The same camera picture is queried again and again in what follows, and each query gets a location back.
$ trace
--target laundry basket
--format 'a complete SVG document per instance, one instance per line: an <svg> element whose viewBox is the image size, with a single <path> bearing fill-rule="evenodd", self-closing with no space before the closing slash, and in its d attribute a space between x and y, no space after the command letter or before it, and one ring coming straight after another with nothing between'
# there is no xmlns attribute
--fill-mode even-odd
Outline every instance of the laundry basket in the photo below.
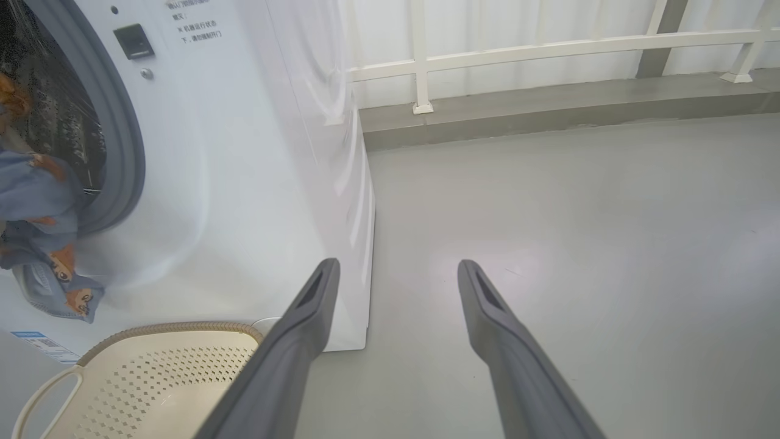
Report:
<svg viewBox="0 0 780 439"><path fill-rule="evenodd" d="M126 330L49 380L16 420L20 439L35 405L72 375L76 386L44 432L56 439L190 439L263 335L240 323L193 322Z"/></svg>

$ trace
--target horizontal railing bar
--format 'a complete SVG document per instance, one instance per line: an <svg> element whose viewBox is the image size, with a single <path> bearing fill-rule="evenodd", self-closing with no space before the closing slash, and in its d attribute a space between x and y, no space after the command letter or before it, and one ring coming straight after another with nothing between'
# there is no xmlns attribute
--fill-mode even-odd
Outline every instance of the horizontal railing bar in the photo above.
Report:
<svg viewBox="0 0 780 439"><path fill-rule="evenodd" d="M562 41L546 45L516 46L498 48L484 52L465 52L454 55L433 56L427 59L427 70L459 69L463 67L486 66L504 62L527 61L530 59L559 58L571 55L593 53L626 52L652 48L678 48L708 45L737 45L755 42L760 38L759 30L717 30L712 32L678 32L674 34L632 35L609 37L601 40ZM773 27L767 41L780 41L780 27ZM387 62L351 70L352 80L372 80L398 77L415 73L414 60Z"/></svg>

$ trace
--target gray floor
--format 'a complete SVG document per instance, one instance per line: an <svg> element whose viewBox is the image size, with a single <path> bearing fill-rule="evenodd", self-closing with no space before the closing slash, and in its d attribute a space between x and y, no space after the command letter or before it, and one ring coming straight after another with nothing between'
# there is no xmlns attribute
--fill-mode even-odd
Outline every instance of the gray floor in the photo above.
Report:
<svg viewBox="0 0 780 439"><path fill-rule="evenodd" d="M780 116L403 148L368 347L314 364L297 437L502 437L456 289L478 261L608 437L777 437Z"/></svg>

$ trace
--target white washing machine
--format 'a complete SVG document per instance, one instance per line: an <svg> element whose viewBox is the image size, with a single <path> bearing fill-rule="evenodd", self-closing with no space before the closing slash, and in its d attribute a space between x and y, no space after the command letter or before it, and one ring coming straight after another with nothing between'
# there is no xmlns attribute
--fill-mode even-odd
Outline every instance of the white washing machine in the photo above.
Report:
<svg viewBox="0 0 780 439"><path fill-rule="evenodd" d="M375 201L335 0L3 1L26 4L94 105L105 165L76 271L107 287L87 324L6 276L3 330L81 355L146 324L254 323L336 257L327 350L365 346Z"/></svg>

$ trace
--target clothing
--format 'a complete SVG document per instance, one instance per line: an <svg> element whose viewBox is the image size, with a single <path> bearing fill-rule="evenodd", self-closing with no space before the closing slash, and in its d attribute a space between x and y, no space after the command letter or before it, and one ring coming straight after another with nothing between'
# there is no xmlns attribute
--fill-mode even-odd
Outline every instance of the clothing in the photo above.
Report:
<svg viewBox="0 0 780 439"><path fill-rule="evenodd" d="M62 160L2 146L0 137L0 268L12 269L35 308L92 323L104 290L75 271L73 242L85 204L78 177Z"/></svg>

